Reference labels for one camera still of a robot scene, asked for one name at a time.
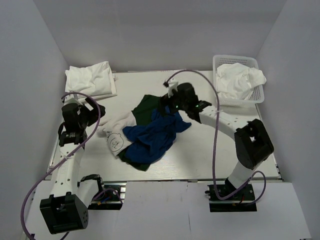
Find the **white and green raglan t-shirt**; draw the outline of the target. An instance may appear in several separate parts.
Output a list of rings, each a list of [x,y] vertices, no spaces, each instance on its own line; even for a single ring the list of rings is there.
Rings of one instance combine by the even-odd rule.
[[[125,127],[147,125],[150,123],[152,111],[157,109],[159,100],[159,96],[144,95],[141,102],[133,110],[100,122],[98,133],[100,136],[106,137],[107,148],[113,156],[120,158],[120,154],[132,144],[125,137],[123,129]],[[143,165],[128,164],[140,171],[146,171],[150,166],[144,167]]]

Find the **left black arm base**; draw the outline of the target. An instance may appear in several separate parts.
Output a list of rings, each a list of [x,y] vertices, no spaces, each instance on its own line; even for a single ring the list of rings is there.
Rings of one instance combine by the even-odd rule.
[[[104,182],[104,188],[111,188],[117,192],[120,196],[121,201],[124,202],[125,194],[126,194],[126,182]],[[102,195],[99,196],[98,199],[91,202],[88,206],[89,210],[120,210],[122,208],[122,203],[115,192],[112,190],[108,190]]]

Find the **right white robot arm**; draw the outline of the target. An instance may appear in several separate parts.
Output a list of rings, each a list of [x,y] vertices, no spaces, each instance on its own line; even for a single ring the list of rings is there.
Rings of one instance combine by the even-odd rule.
[[[236,200],[244,193],[244,187],[250,182],[257,168],[273,152],[274,146],[263,122],[241,120],[223,112],[217,105],[199,100],[191,83],[164,83],[167,93],[160,98],[160,108],[168,108],[170,113],[184,111],[187,116],[215,132],[229,136],[235,144],[237,163],[224,182],[224,188],[213,184],[214,193],[220,201]]]

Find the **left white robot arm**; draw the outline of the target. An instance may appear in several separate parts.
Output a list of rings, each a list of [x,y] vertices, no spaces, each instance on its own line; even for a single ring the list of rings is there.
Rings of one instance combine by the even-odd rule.
[[[83,230],[88,226],[88,207],[93,199],[105,196],[106,187],[98,174],[79,177],[85,144],[89,140],[86,128],[98,125],[106,113],[105,107],[86,97],[88,109],[75,95],[63,99],[63,122],[58,130],[60,163],[48,198],[40,201],[39,209],[52,235]]]

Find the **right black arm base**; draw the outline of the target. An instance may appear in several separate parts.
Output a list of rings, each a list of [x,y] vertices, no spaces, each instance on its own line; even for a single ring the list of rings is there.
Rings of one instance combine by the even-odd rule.
[[[252,203],[256,197],[253,186],[248,184],[242,190],[237,192],[226,200],[220,200],[214,191],[214,185],[208,185],[204,192],[209,201],[209,210],[211,213],[240,213],[256,212],[257,205]]]

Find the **blue t-shirt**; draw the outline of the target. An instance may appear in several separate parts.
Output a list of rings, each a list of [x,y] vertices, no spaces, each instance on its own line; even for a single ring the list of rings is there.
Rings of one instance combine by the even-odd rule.
[[[168,106],[164,113],[154,109],[151,122],[146,125],[126,126],[122,131],[131,144],[121,152],[121,160],[132,165],[148,166],[158,161],[176,140],[177,134],[192,126],[183,121],[178,112]]]

